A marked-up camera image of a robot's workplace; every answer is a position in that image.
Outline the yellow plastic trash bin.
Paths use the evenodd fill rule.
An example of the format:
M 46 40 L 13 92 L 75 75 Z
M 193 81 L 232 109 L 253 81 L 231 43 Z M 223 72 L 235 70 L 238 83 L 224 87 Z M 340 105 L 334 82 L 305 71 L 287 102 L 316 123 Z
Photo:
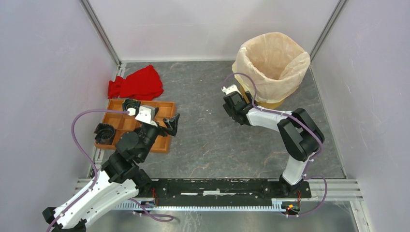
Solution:
M 244 88 L 243 88 L 241 85 L 239 85 L 239 91 L 240 91 L 240 93 L 244 96 L 245 101 L 246 101 L 247 103 L 250 103 L 250 100 L 247 98 L 246 93 L 245 93 L 245 90 L 244 90 Z M 256 101 L 256 104 L 257 104 L 257 105 L 260 105 L 261 107 L 268 108 L 268 109 L 276 109 L 276 108 L 278 108 L 279 106 L 281 106 L 283 103 L 284 103 L 284 100 L 281 100 L 281 101 L 275 102 L 275 103 L 268 103 L 268 102 L 263 102 L 263 101 Z

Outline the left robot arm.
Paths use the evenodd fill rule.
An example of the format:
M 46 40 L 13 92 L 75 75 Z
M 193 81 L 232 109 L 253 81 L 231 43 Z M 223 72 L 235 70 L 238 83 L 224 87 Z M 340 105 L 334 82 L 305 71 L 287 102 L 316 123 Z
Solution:
M 43 217 L 49 232 L 85 232 L 89 226 L 120 203 L 148 196 L 152 180 L 138 164 L 147 158 L 157 137 L 175 136 L 180 114 L 163 119 L 164 126 L 152 120 L 122 134 L 115 152 L 94 170 L 94 177 L 66 203 L 48 207 Z

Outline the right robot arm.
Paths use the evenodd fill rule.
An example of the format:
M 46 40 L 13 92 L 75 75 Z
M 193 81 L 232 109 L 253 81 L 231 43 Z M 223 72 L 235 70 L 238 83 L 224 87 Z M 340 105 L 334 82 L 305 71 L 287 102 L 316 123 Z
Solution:
M 303 108 L 294 111 L 275 111 L 254 107 L 239 90 L 223 88 L 223 108 L 240 125 L 259 126 L 280 133 L 290 155 L 285 170 L 279 177 L 279 191 L 292 197 L 303 181 L 308 160 L 320 151 L 324 135 Z

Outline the translucent white trash bag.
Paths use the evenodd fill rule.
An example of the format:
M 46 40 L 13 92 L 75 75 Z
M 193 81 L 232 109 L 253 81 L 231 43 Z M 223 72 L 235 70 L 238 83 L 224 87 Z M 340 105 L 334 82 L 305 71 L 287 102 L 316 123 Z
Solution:
M 270 32 L 244 42 L 232 65 L 235 78 L 257 102 L 274 104 L 293 94 L 301 84 L 310 55 L 281 32 Z

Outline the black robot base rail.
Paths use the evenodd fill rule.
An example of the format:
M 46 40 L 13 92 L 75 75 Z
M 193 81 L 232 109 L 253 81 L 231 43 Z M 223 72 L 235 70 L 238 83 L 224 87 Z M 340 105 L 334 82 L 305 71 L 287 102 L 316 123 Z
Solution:
M 277 179 L 167 179 L 154 180 L 138 197 L 153 198 L 157 206 L 271 206 L 272 200 L 311 198 L 309 183 L 288 187 Z

